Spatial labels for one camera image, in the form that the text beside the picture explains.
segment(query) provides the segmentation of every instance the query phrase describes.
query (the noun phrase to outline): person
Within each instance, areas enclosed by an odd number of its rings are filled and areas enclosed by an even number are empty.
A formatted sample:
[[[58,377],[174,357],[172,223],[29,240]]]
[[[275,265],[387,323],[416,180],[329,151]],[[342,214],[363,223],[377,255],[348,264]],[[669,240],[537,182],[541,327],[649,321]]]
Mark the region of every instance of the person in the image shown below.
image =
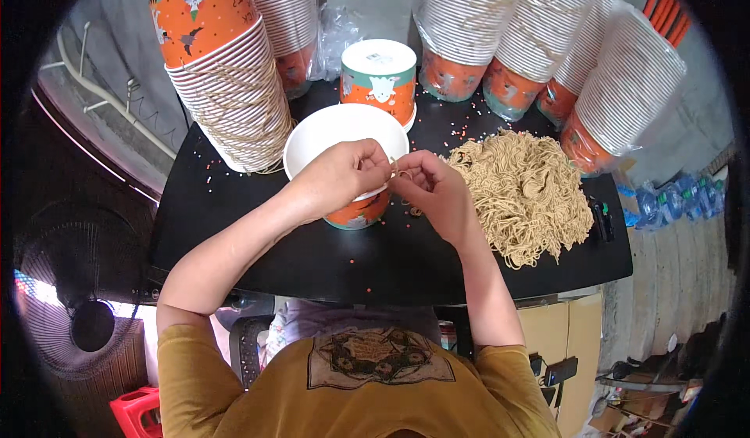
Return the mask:
[[[397,163],[392,177],[375,140],[338,143],[175,265],[157,304],[165,437],[559,436],[464,180],[426,150]],[[402,326],[352,326],[292,342],[245,391],[209,316],[282,237],[386,182],[460,256],[475,363]]]

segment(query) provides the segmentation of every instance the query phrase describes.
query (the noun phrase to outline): red plastic stool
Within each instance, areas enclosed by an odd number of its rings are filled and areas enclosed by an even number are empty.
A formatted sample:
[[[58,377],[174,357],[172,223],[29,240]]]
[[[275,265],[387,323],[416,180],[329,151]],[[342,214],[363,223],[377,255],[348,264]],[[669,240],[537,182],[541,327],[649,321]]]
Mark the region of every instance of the red plastic stool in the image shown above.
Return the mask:
[[[159,408],[159,388],[143,387],[128,392],[110,402],[109,407],[126,438],[164,438],[161,424],[155,423],[151,415],[145,416],[148,423],[145,427],[141,422],[144,414]]]

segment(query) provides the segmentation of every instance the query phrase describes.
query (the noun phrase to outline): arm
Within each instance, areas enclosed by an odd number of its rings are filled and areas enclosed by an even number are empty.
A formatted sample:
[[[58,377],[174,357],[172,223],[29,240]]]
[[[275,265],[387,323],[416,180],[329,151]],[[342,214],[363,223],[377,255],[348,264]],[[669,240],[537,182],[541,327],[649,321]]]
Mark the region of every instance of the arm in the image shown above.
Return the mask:
[[[412,178],[397,176],[389,181],[389,187],[421,208],[461,258],[474,343],[496,347],[525,345],[515,304],[476,218],[464,179],[426,150],[402,157],[398,168]]]
[[[277,241],[379,188],[390,175],[391,165],[375,140],[339,143],[323,152],[266,203],[180,259],[159,296],[159,334],[178,324],[210,330],[208,315]]]

